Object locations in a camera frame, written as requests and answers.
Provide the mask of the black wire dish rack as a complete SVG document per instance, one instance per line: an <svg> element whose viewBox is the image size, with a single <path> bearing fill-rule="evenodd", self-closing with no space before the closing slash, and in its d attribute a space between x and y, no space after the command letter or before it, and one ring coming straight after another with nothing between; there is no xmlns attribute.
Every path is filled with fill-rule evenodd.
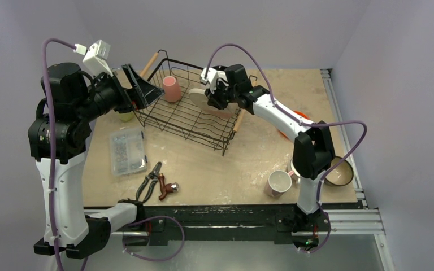
<svg viewBox="0 0 434 271"><path fill-rule="evenodd" d="M163 87L163 79L177 79L181 98L174 103L160 98L150 107L136 112L142 126L153 126L161 131L197 142L224 155L236 134L235 125L240 114L237 104L230 104L230 117L215 116L192 103L190 90L199 88L202 67L168 57L166 50L157 52L156 65L145 76L148 82Z"/></svg>

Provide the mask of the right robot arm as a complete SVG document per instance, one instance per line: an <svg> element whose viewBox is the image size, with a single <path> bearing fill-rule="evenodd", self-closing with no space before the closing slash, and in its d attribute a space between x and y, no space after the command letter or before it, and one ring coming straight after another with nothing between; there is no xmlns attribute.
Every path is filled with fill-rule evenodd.
<svg viewBox="0 0 434 271"><path fill-rule="evenodd" d="M296 225L307 230L321 213L320 190L323 175L335 158L335 148L327 123L305 119L279 102L270 89L252 83L241 64L204 68L200 75L207 104L219 110L235 103L260 117L293 141L292 165L300 176Z"/></svg>

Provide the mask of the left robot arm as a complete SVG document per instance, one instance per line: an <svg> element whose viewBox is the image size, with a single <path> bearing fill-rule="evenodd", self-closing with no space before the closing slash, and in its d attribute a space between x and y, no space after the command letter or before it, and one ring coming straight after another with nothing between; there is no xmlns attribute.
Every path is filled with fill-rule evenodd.
<svg viewBox="0 0 434 271"><path fill-rule="evenodd" d="M34 251L48 256L65 252L69 258L84 259L102 250L111 233L124 226L138 231L146 223L139 200L123 199L102 212L85 214L82 176L90 123L110 111L145 109L164 91L129 64L111 75L91 76L71 62L51 65L46 71L41 79L45 97L28 129L46 209L45 233Z"/></svg>

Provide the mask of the orange plate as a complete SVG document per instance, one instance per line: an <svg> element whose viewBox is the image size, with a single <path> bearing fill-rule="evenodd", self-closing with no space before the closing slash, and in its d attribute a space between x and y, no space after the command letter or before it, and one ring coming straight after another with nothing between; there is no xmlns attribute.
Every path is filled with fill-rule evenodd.
<svg viewBox="0 0 434 271"><path fill-rule="evenodd" d="M308 117L307 115L305 115L303 112L301 112L301 111L297 111L297 110L293 110L293 112L296 113L297 115L303 117L304 119L309 120L309 117ZM288 137L287 137L284 133L282 133L280 130L278 130L278 132L280 133L280 135L281 135L283 138L288 139Z"/></svg>

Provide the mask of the pink rimmed large plate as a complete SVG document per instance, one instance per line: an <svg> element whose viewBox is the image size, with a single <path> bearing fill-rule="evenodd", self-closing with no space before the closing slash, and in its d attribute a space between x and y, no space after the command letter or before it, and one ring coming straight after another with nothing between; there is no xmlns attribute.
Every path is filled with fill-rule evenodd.
<svg viewBox="0 0 434 271"><path fill-rule="evenodd" d="M234 116L238 111L238 106L235 103L231 103L224 110L219 110L213 106L209 106L205 91L200 88L192 88L188 91L188 95L193 104L199 107L204 113L211 114L221 119L229 119Z"/></svg>

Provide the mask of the red rimmed plate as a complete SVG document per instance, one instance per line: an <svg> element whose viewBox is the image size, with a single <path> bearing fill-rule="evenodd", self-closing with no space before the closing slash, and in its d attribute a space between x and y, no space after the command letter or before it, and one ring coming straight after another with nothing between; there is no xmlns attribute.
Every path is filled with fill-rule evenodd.
<svg viewBox="0 0 434 271"><path fill-rule="evenodd" d="M227 66L224 65L215 65L210 67L210 69L215 69L216 71L225 71L225 69L227 68Z"/></svg>

